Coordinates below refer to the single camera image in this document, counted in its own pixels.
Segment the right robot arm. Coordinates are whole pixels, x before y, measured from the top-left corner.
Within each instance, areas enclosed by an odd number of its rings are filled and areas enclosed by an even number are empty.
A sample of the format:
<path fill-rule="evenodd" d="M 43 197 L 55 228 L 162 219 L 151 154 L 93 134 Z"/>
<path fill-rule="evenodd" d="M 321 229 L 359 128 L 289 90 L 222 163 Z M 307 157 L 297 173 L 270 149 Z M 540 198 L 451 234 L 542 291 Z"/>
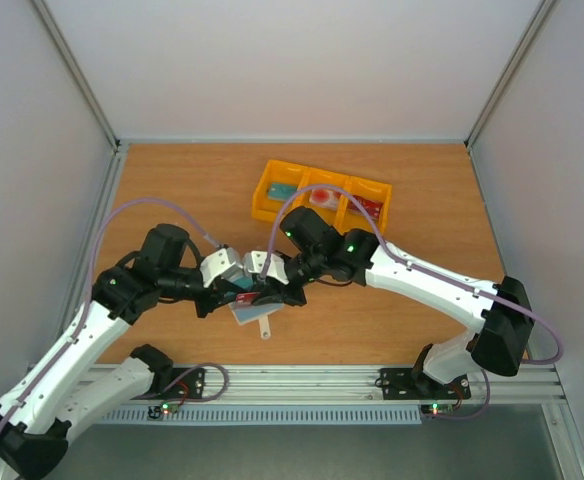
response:
<path fill-rule="evenodd" d="M 362 229 L 341 234 L 314 210 L 297 207 L 280 223 L 295 256 L 267 251 L 245 255 L 255 277 L 256 304 L 303 306 L 306 285 L 328 275 L 400 294 L 464 326 L 462 334 L 420 352 L 403 388 L 430 398 L 460 377 L 484 370 L 517 375 L 534 326 L 523 284 L 509 276 L 492 283 L 458 275 L 413 257 Z"/>

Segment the red VIP credit card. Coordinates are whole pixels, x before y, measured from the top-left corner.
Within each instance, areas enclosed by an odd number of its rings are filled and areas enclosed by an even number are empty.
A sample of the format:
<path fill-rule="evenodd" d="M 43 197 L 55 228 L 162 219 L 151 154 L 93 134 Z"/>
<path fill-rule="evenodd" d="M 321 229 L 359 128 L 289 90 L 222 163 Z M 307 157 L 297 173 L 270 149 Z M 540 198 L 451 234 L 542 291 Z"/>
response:
<path fill-rule="evenodd" d="M 239 307 L 250 306 L 258 296 L 258 292 L 240 293 L 236 296 L 235 303 Z"/>

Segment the teal green credit card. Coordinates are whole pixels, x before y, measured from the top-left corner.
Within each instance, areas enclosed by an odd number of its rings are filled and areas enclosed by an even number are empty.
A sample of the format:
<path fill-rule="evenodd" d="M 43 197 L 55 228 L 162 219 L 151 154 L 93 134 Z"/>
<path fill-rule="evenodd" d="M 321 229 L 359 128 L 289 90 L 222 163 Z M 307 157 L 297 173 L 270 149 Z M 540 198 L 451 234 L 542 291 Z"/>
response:
<path fill-rule="evenodd" d="M 253 287 L 253 281 L 250 277 L 238 278 L 232 281 L 232 284 L 245 292 L 251 291 Z"/>

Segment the beige card holder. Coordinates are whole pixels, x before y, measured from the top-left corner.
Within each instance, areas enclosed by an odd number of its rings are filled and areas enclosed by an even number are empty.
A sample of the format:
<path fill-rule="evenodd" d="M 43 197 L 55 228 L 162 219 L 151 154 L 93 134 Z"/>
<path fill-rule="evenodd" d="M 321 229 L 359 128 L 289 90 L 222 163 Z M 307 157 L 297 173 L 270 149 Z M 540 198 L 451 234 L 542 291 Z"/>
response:
<path fill-rule="evenodd" d="M 271 338 L 271 328 L 269 323 L 269 316 L 280 311 L 283 304 L 270 304 L 263 306 L 245 306 L 239 307 L 235 300 L 228 304 L 233 317 L 240 326 L 244 326 L 251 322 L 256 322 L 259 326 L 260 337 L 263 340 Z"/>

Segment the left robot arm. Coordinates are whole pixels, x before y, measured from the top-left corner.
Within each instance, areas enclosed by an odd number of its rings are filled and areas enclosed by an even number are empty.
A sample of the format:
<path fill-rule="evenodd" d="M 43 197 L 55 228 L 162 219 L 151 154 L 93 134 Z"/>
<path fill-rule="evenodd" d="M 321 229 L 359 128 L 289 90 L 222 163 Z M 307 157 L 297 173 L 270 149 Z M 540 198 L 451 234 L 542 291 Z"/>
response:
<path fill-rule="evenodd" d="M 230 264 L 227 249 L 202 256 L 186 230 L 159 224 L 140 249 L 103 271 L 67 330 L 0 397 L 0 479 L 45 478 L 87 427 L 127 400 L 193 397 L 173 360 L 149 344 L 102 379 L 84 388 L 78 383 L 157 305 L 191 301 L 200 316 L 216 308 L 223 296 L 217 283 Z"/>

